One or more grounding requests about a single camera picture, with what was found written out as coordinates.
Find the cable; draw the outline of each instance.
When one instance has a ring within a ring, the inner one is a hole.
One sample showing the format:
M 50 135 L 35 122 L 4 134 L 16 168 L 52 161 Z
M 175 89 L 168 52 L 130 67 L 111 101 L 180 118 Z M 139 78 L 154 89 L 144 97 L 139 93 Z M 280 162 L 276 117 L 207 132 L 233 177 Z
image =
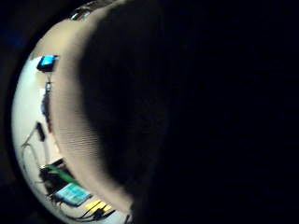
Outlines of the cable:
M 130 215 L 127 215 L 123 224 L 129 224 Z
M 115 210 L 112 210 L 111 212 L 109 213 L 106 213 L 104 214 L 103 216 L 100 215 L 100 217 L 97 217 L 97 213 L 98 211 L 101 211 L 101 209 L 97 209 L 95 212 L 93 212 L 91 215 L 87 216 L 86 215 L 93 210 L 93 208 L 98 205 L 100 202 L 96 203 L 93 207 L 91 207 L 88 211 L 86 211 L 82 216 L 80 217 L 71 217 L 69 216 L 68 214 L 66 214 L 64 212 L 64 210 L 62 209 L 62 203 L 63 202 L 57 202 L 57 203 L 53 203 L 53 200 L 51 200 L 52 204 L 59 210 L 60 214 L 64 217 L 67 217 L 73 221 L 76 221 L 76 222 L 93 222 L 93 221 L 99 221 L 99 220 L 102 220 L 104 218 L 107 218 L 109 216 L 111 216 L 113 213 L 115 213 L 116 211 Z

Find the blue screen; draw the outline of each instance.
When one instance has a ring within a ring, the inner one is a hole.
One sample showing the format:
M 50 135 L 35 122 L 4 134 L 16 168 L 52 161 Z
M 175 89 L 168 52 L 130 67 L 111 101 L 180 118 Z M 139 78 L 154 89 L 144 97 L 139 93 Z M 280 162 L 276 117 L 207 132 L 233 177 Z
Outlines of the blue screen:
M 41 62 L 40 65 L 44 66 L 44 65 L 52 64 L 54 59 L 55 59 L 54 55 L 46 55 L 46 56 L 43 57 L 42 62 Z

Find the wire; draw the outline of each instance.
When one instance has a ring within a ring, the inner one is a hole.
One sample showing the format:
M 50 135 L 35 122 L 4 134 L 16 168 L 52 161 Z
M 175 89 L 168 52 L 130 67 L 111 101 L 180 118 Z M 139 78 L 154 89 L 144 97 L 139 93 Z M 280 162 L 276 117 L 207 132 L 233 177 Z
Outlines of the wire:
M 36 166 L 38 167 L 38 169 L 40 168 L 40 163 L 38 161 L 38 158 L 37 158 L 37 155 L 36 155 L 36 151 L 35 151 L 35 148 L 29 144 L 29 143 L 26 143 L 26 144 L 23 144 L 21 146 L 21 165 L 22 165 L 22 168 L 23 168 L 23 171 L 26 173 L 26 175 L 28 176 L 28 181 L 33 185 L 33 186 L 36 186 L 36 183 L 43 183 L 42 181 L 32 181 L 28 172 L 27 172 L 27 168 L 26 168 L 26 164 L 25 164 L 25 161 L 24 161 L 24 151 L 26 148 L 29 148 L 33 155 L 34 155 L 34 159 L 35 159 L 35 164 Z M 38 192 L 39 194 L 42 194 L 42 195 L 45 195 L 47 196 L 44 192 L 42 192 L 40 189 L 38 189 L 37 187 L 35 187 L 36 189 L 36 192 Z
M 59 210 L 59 212 L 60 212 L 60 214 L 61 214 L 62 216 L 67 217 L 67 218 L 69 218 L 69 219 L 71 219 L 71 220 L 73 220 L 73 221 L 76 221 L 76 222 L 93 222 L 93 221 L 99 221 L 99 220 L 102 220 L 102 219 L 104 219 L 104 218 L 107 218 L 107 217 L 111 216 L 113 213 L 116 212 L 115 210 L 112 210 L 111 212 L 104 214 L 104 215 L 101 216 L 100 218 L 94 218 L 96 212 L 98 211 L 98 210 L 96 210 L 96 211 L 93 212 L 91 215 L 89 215 L 89 216 L 86 217 L 86 215 L 87 215 L 90 211 L 92 211 L 92 209 L 93 209 L 96 205 L 98 205 L 98 204 L 100 203 L 100 202 L 98 202 L 98 203 L 96 203 L 93 207 L 91 207 L 88 211 L 86 211 L 82 216 L 80 216 L 80 217 L 71 217 L 71 216 L 69 216 L 68 214 L 66 214 L 66 213 L 64 212 L 64 210 L 62 209 L 62 203 L 63 203 L 63 202 L 58 202 L 58 205 L 57 205 L 57 203 L 54 203 L 52 200 L 51 200 L 51 202 L 52 202 L 52 204 Z
M 130 215 L 127 215 L 123 224 L 129 224 Z

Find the electronic device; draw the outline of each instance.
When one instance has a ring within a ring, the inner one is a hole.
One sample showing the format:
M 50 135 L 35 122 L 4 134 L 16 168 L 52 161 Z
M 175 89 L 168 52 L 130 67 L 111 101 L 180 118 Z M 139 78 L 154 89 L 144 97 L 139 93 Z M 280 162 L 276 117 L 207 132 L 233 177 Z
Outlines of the electronic device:
M 92 197 L 91 193 L 82 187 L 69 183 L 62 189 L 56 191 L 51 196 L 55 201 L 66 203 L 70 206 L 78 207 Z
M 52 72 L 57 59 L 57 55 L 45 55 L 41 57 L 36 68 L 41 72 Z
M 66 168 L 63 159 L 41 167 L 39 177 L 44 182 L 48 195 L 62 189 L 68 183 L 77 183 Z
M 63 159 L 40 168 L 39 176 L 44 182 L 48 196 L 56 203 L 78 207 L 92 197 L 71 175 Z

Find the black object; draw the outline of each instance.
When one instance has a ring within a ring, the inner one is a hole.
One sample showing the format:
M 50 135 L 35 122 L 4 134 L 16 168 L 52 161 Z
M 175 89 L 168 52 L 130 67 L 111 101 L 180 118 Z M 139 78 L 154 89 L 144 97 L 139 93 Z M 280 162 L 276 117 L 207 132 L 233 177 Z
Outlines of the black object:
M 57 55 L 45 55 L 40 59 L 36 68 L 41 72 L 52 72 L 57 58 Z
M 60 171 L 65 172 L 69 175 L 69 171 L 67 170 L 63 159 L 59 159 L 56 162 L 52 163 L 51 165 L 55 166 L 58 168 Z M 62 189 L 65 187 L 68 183 L 62 180 L 57 173 L 53 172 L 50 168 L 48 167 L 42 167 L 40 169 L 39 173 L 40 178 L 44 181 L 45 188 L 47 190 L 48 195 L 53 194 L 59 189 Z
M 94 220 L 99 220 L 104 214 L 104 211 L 102 209 L 97 209 L 94 214 L 93 214 L 93 218 Z
M 45 85 L 45 94 L 43 97 L 43 100 L 41 102 L 41 112 L 46 118 L 46 122 L 48 124 L 49 132 L 51 132 L 50 127 L 50 89 L 51 89 L 51 83 L 48 81 Z
M 39 136 L 39 141 L 44 142 L 46 139 L 46 135 L 43 129 L 43 126 L 40 122 L 36 123 L 36 130 L 38 132 L 38 136 Z

